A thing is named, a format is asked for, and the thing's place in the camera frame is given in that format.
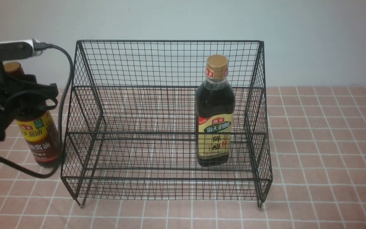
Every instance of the bottle cap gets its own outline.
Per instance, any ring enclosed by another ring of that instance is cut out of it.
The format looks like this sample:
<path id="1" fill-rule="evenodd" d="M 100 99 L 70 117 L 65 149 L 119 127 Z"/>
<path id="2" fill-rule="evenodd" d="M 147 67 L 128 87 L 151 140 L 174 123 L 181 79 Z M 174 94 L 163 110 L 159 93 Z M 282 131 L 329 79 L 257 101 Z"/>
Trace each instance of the bottle cap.
<path id="1" fill-rule="evenodd" d="M 19 62 L 8 62 L 4 64 L 4 69 L 6 73 L 10 74 L 11 76 L 19 76 L 25 74 Z"/>
<path id="2" fill-rule="evenodd" d="M 218 54 L 208 57 L 205 74 L 207 77 L 217 80 L 227 77 L 228 59 Z"/>

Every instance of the black cable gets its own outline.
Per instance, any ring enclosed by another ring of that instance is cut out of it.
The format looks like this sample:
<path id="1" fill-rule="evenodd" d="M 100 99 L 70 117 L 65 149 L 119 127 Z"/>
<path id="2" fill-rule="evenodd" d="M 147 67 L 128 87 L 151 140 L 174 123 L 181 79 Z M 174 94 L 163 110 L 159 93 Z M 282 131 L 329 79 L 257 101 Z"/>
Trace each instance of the black cable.
<path id="1" fill-rule="evenodd" d="M 74 67 L 73 67 L 73 61 L 70 57 L 70 55 L 64 50 L 62 49 L 61 47 L 59 46 L 56 46 L 56 45 L 52 45 L 52 44 L 46 44 L 46 43 L 36 43 L 34 44 L 34 49 L 35 51 L 42 51 L 42 50 L 45 50 L 47 48 L 54 48 L 54 49 L 57 49 L 59 51 L 61 51 L 64 55 L 66 55 L 68 61 L 69 61 L 69 64 L 70 64 L 70 74 L 69 74 L 69 78 L 67 79 L 67 83 L 66 83 L 66 86 L 64 88 L 64 91 L 63 91 L 63 95 L 62 95 L 62 98 L 61 98 L 61 101 L 60 101 L 60 105 L 59 105 L 59 108 L 58 108 L 58 160 L 56 161 L 55 163 L 55 166 L 53 167 L 52 171 L 50 171 L 49 173 L 47 174 L 40 174 L 40 173 L 37 173 L 37 172 L 34 172 L 34 171 L 31 171 L 31 170 L 28 170 L 27 168 L 24 168 L 20 165 L 17 165 L 15 164 L 14 162 L 10 161 L 10 160 L 7 160 L 3 157 L 0 157 L 0 162 L 3 163 L 3 164 L 6 164 L 7 166 L 10 166 L 16 170 L 19 170 L 27 175 L 30 175 L 32 177 L 36 177 L 36 178 L 42 178 L 42 179 L 45 179 L 45 178 L 49 178 L 51 177 L 53 174 L 56 173 L 57 169 L 59 168 L 60 166 L 60 163 L 61 163 L 61 159 L 64 158 L 62 157 L 61 153 L 64 153 L 64 147 L 63 147 L 63 141 L 62 141 L 62 129 L 61 129 L 61 126 L 62 126 L 62 113 L 63 113 L 63 107 L 64 107 L 64 101 L 65 101 L 65 98 L 66 98 L 66 95 L 67 95 L 67 92 L 69 90 L 69 87 L 70 87 L 70 83 L 73 79 L 73 76 L 74 76 Z"/>

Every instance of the red logo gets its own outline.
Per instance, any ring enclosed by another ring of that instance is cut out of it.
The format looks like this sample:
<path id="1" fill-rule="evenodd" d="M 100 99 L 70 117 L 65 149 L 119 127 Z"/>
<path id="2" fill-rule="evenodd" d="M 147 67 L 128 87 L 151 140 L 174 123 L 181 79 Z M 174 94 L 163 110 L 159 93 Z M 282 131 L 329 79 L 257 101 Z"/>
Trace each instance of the red logo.
<path id="1" fill-rule="evenodd" d="M 210 118 L 202 118 L 202 117 L 199 117 L 199 125 L 202 125 L 204 123 L 206 123 Z"/>
<path id="2" fill-rule="evenodd" d="M 209 68 L 206 67 L 206 76 L 210 77 L 210 78 L 214 78 L 214 72 Z"/>
<path id="3" fill-rule="evenodd" d="M 212 124 L 223 123 L 224 121 L 225 121 L 224 118 L 218 117 L 218 118 L 212 120 Z"/>
<path id="4" fill-rule="evenodd" d="M 25 124 L 21 124 L 21 125 L 19 125 L 19 127 L 21 129 L 24 129 L 24 130 L 33 130 L 32 126 L 28 126 L 28 125 L 25 125 Z"/>

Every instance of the vinegar bottle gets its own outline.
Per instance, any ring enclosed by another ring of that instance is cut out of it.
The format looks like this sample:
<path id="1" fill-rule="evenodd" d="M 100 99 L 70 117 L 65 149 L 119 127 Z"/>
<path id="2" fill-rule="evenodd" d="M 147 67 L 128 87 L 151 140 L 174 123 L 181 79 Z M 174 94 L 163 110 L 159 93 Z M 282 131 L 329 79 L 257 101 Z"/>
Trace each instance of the vinegar bottle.
<path id="1" fill-rule="evenodd" d="M 235 95 L 227 81 L 228 59 L 212 55 L 207 59 L 205 79 L 196 90 L 197 161 L 201 166 L 228 161 Z"/>

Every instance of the wire basket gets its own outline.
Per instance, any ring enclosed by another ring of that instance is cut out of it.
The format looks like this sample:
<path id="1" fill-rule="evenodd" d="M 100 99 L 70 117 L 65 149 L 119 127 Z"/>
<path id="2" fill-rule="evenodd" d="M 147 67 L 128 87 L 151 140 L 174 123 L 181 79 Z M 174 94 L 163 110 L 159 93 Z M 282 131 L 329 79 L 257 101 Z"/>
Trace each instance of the wire basket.
<path id="1" fill-rule="evenodd" d="M 206 59 L 229 60 L 229 160 L 196 159 L 194 93 Z M 77 41 L 61 179 L 86 198 L 257 200 L 272 184 L 261 41 Z"/>

